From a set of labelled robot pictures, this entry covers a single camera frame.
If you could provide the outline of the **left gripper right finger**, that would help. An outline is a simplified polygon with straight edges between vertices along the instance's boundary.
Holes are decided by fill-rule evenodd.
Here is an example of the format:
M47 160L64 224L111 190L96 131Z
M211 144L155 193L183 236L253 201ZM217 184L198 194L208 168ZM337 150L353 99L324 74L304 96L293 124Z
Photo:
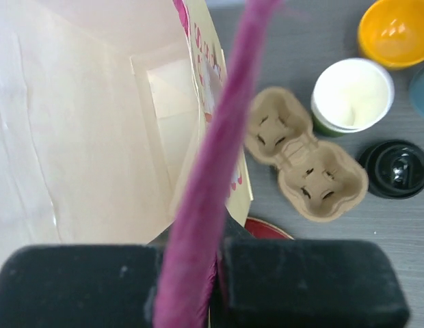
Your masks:
M255 238L226 218L213 327L405 327L409 318L392 263L377 244Z

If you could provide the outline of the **pink paper gift bag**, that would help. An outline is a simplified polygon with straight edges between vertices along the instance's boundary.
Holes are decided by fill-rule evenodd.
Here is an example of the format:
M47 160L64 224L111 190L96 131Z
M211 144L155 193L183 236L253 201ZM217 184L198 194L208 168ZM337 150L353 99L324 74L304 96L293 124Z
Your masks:
M277 1L226 59L204 1L0 1L0 269L31 246L155 245L151 327L208 327Z

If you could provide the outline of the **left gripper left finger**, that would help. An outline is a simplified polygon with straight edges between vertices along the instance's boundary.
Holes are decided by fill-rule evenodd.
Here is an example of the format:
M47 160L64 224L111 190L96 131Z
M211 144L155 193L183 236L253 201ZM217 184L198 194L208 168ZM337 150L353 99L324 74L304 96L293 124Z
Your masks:
M0 269L0 327L151 327L163 249L31 246Z

